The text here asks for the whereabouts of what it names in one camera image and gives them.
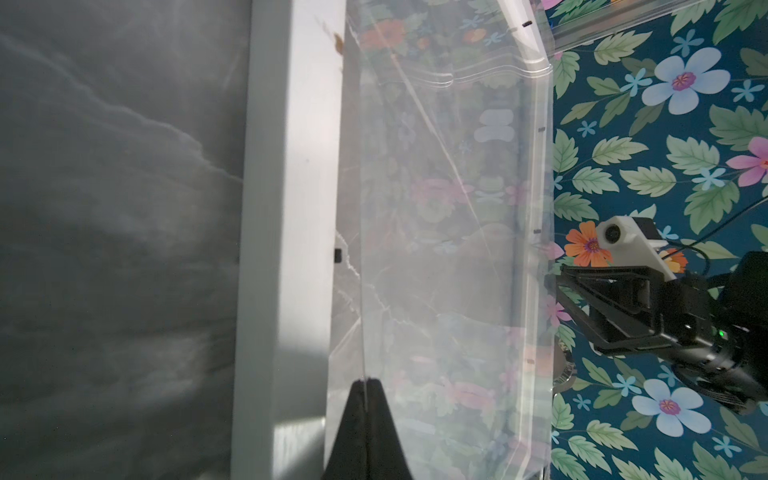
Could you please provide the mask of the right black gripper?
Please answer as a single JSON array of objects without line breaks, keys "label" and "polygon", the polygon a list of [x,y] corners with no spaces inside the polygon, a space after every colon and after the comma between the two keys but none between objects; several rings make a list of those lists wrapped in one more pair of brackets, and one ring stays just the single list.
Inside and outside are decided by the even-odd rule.
[{"label": "right black gripper", "polygon": [[682,366],[727,366],[729,331],[716,318],[707,279],[651,278],[648,267],[564,267],[558,291],[573,290],[563,305],[587,339],[609,355],[653,354]]}]

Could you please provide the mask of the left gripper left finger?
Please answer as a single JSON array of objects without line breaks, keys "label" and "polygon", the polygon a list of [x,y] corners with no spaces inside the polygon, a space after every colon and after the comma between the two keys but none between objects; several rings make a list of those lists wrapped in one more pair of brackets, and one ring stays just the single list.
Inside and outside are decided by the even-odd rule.
[{"label": "left gripper left finger", "polygon": [[366,382],[352,383],[323,480],[364,480],[368,476]]}]

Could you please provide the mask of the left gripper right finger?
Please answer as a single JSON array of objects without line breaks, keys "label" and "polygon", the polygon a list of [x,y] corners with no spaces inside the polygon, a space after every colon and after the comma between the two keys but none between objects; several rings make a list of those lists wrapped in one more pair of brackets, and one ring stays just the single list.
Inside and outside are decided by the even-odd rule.
[{"label": "left gripper right finger", "polygon": [[365,381],[366,479],[411,480],[395,422],[380,380]]}]

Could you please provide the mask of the clear acrylic sheet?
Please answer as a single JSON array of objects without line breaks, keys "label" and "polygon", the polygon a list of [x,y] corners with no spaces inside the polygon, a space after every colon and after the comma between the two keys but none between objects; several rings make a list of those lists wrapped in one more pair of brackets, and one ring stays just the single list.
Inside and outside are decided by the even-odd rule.
[{"label": "clear acrylic sheet", "polygon": [[347,5],[325,441],[381,382],[416,479],[540,479],[553,66],[535,1]]}]

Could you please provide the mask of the white picture frame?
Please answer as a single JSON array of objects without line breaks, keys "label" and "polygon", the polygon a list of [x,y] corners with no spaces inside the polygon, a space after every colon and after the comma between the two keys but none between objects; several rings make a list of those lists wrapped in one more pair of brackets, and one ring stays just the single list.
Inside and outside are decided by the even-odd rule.
[{"label": "white picture frame", "polygon": [[251,9],[235,479],[322,479],[334,443],[325,419],[349,2]]}]

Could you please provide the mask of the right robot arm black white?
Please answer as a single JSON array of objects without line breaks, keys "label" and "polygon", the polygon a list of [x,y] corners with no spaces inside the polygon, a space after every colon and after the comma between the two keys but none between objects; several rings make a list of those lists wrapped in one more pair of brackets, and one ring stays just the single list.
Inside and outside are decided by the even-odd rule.
[{"label": "right robot arm black white", "polygon": [[649,266],[572,267],[545,280],[595,349],[653,354],[688,388],[737,414],[767,399],[767,255],[672,280]]}]

